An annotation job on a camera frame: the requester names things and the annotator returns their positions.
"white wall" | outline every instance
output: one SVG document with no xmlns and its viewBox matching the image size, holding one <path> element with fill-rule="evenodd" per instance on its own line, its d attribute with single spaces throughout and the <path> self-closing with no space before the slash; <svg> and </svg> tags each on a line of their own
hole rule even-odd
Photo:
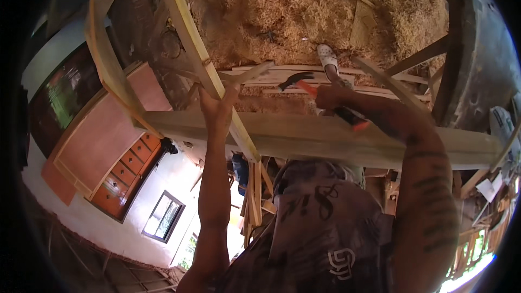
<svg viewBox="0 0 521 293">
<path fill-rule="evenodd" d="M 80 20 L 67 25 L 44 45 L 23 72 L 22 84 L 29 90 L 29 100 L 56 66 L 84 41 Z M 40 176 L 45 161 L 31 136 L 29 166 L 22 172 L 23 181 L 38 203 L 56 213 L 62 224 L 114 253 L 159 267 L 170 265 L 197 209 L 197 197 L 190 195 L 189 190 L 201 171 L 184 154 L 164 156 L 136 196 L 123 224 L 95 208 L 79 193 L 66 206 Z M 186 205 L 166 244 L 141 234 L 164 190 Z"/>
</svg>

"white logo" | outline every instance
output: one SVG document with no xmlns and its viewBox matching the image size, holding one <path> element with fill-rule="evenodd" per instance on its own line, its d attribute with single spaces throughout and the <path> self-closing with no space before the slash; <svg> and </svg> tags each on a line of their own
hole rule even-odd
<svg viewBox="0 0 521 293">
<path fill-rule="evenodd" d="M 333 255 L 328 252 L 327 257 L 329 264 L 335 268 L 335 270 L 329 271 L 331 274 L 338 275 L 337 277 L 341 281 L 351 278 L 351 267 L 355 264 L 355 253 L 351 249 L 333 251 Z"/>
</svg>

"claw hammer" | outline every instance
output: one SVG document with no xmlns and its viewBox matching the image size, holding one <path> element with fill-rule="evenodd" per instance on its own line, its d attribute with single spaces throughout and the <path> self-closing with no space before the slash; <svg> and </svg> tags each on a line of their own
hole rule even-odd
<svg viewBox="0 0 521 293">
<path fill-rule="evenodd" d="M 304 81 L 304 79 L 314 79 L 312 72 L 303 72 L 291 75 L 285 82 L 279 84 L 279 91 L 283 92 L 288 86 L 294 85 L 297 88 L 303 89 L 308 93 L 313 99 L 317 98 L 317 89 L 315 87 L 311 87 L 308 83 Z M 365 129 L 369 122 L 353 113 L 347 107 L 335 107 L 333 112 L 337 114 L 337 116 L 341 117 L 344 121 L 353 126 L 354 131 Z"/>
</svg>

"hammer head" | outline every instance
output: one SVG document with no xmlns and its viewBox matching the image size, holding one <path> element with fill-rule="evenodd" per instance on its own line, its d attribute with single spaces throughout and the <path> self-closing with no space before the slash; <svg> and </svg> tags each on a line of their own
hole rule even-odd
<svg viewBox="0 0 521 293">
<path fill-rule="evenodd" d="M 290 85 L 295 85 L 297 81 L 301 81 L 303 79 L 314 79 L 313 72 L 303 72 L 291 75 L 288 77 L 288 80 L 279 84 L 279 90 L 282 92 Z"/>
</svg>

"white paper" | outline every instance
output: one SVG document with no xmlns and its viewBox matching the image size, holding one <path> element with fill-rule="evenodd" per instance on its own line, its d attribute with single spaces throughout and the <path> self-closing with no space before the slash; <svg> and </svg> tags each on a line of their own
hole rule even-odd
<svg viewBox="0 0 521 293">
<path fill-rule="evenodd" d="M 486 200 L 491 203 L 492 200 L 494 200 L 494 197 L 498 194 L 499 189 L 501 189 L 502 184 L 503 178 L 501 176 L 501 171 L 499 171 L 498 176 L 495 177 L 493 182 L 490 182 L 489 179 L 485 179 L 476 186 L 476 189 L 478 189 Z"/>
</svg>

